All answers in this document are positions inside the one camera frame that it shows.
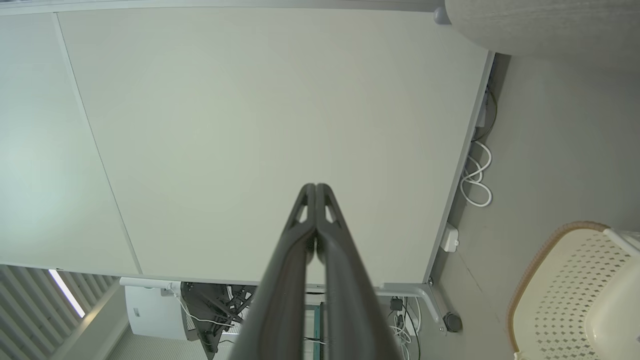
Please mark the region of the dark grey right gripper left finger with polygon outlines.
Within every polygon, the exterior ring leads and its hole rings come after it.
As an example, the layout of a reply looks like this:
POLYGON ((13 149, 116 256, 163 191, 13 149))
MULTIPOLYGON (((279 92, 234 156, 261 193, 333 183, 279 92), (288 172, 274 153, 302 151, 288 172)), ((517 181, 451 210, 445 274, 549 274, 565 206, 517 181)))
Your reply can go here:
POLYGON ((301 360, 304 357, 306 272, 317 232, 316 185, 304 185, 295 199, 231 360, 301 360))

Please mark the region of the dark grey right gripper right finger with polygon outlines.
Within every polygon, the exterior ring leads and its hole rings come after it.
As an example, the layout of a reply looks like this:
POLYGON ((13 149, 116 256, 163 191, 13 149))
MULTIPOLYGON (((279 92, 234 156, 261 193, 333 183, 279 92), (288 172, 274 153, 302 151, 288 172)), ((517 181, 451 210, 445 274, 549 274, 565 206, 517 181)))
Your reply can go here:
POLYGON ((333 189, 316 186, 318 257, 325 266, 331 360, 400 360, 333 189))

